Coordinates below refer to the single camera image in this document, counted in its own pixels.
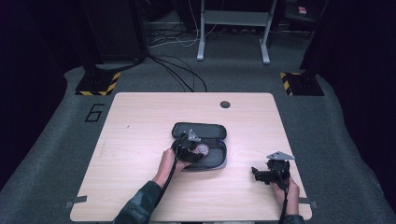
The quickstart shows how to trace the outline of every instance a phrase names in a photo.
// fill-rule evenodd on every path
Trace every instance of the black backdrop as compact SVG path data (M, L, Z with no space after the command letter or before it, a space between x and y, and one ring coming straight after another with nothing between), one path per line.
M394 1L331 0L302 63L319 63L315 69L333 86L346 128L394 211L395 8Z

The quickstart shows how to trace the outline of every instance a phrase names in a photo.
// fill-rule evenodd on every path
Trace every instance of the yellow black hazard tape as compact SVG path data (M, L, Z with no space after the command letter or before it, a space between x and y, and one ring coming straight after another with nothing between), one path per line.
M280 77L282 78L282 82L283 82L283 87L285 88L287 95L293 95L293 92L291 91L291 87L286 75L300 75L300 74L301 73L280 73Z
M119 77L120 77L120 73L114 75L106 91L76 91L76 95L110 95L111 92L113 92L114 88L116 87Z

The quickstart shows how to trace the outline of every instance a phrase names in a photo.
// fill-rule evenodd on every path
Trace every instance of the person's right hand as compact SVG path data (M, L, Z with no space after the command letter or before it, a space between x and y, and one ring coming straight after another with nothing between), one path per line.
M289 186L288 193L288 207L286 208L286 215L299 215L299 197L300 197L300 187L294 182L290 177L285 180L287 186ZM285 200L285 192L281 189L277 183L271 183L274 193L279 203L280 207L283 207L283 201Z

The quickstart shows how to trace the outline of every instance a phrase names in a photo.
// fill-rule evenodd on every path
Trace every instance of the person's left hand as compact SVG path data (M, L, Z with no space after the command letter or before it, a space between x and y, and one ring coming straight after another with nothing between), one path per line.
M161 158L160 166L158 167L158 172L152 179L152 181L156 182L161 188L163 188L163 185L165 184L168 176L171 174L174 161L175 161L174 150L172 150L172 148L166 149L163 152L163 157ZM174 175L180 173L180 171L188 165L191 165L191 163L178 161Z

